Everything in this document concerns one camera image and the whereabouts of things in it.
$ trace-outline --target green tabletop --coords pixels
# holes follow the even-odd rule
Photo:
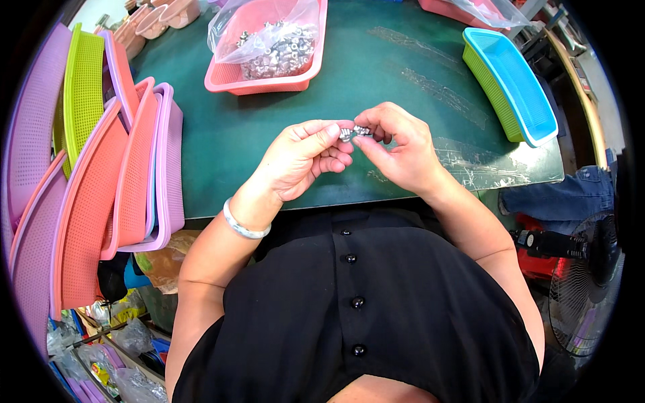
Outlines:
[[[182,182],[186,218],[212,217],[253,173],[275,136],[310,119],[353,119],[383,101],[430,125],[443,165],[469,190],[564,177],[556,140],[510,143],[486,94],[461,59],[464,25],[414,3],[329,0],[320,73],[303,92],[238,97],[210,93],[207,12],[169,28],[132,61],[135,81],[153,76],[175,89],[184,112]],[[410,197],[357,150],[341,174],[320,176],[285,208]]]

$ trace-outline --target person's left hand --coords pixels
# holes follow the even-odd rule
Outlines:
[[[351,143],[339,140],[340,128],[353,121],[307,121],[285,128],[271,143],[252,179],[282,202],[296,199],[324,172],[342,172],[352,163]]]

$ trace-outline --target black sleeveless blouse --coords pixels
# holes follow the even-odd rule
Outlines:
[[[511,299],[418,216],[325,213],[274,232],[229,283],[174,402],[326,402],[363,374],[442,403],[519,402],[537,385]]]

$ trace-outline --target jeans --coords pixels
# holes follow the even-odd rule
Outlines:
[[[545,230],[571,234],[584,219],[613,210],[610,171],[591,165],[560,183],[538,183],[500,191],[502,206],[510,213],[537,219]]]

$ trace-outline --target light blue basket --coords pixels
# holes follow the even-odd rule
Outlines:
[[[531,147],[539,147],[554,138],[558,124],[551,105],[515,45],[499,32],[481,28],[466,28],[464,40],[464,60],[493,104],[508,139],[523,138]]]

